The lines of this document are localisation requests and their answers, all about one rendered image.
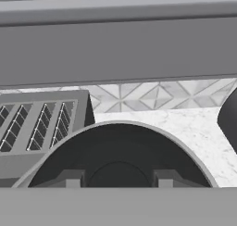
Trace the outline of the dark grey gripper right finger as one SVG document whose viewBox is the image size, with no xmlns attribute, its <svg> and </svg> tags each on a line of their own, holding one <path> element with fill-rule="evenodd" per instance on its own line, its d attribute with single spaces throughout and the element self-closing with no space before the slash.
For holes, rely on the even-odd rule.
<svg viewBox="0 0 237 226">
<path fill-rule="evenodd" d="M 155 169 L 153 186 L 158 188 L 201 187 L 201 184 L 183 179 L 174 169 Z"/>
</svg>

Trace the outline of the black blender lid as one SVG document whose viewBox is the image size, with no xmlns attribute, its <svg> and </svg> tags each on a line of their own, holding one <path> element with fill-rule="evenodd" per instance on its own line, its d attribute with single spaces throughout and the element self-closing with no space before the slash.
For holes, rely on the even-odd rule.
<svg viewBox="0 0 237 226">
<path fill-rule="evenodd" d="M 237 155 L 237 88 L 222 105 L 218 113 L 218 125 Z"/>
</svg>

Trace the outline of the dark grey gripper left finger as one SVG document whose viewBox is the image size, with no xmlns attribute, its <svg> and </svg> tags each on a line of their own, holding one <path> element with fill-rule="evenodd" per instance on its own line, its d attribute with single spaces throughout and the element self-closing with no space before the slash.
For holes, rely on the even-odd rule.
<svg viewBox="0 0 237 226">
<path fill-rule="evenodd" d="M 81 188 L 85 171 L 83 169 L 65 169 L 55 179 L 41 183 L 42 188 Z"/>
</svg>

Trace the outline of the grey appliance with grille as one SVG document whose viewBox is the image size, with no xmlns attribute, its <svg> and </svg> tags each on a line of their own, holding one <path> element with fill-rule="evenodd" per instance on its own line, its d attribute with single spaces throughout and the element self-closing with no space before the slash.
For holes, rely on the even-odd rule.
<svg viewBox="0 0 237 226">
<path fill-rule="evenodd" d="M 87 90 L 0 94 L 0 187 L 11 187 L 56 143 L 94 124 Z"/>
</svg>

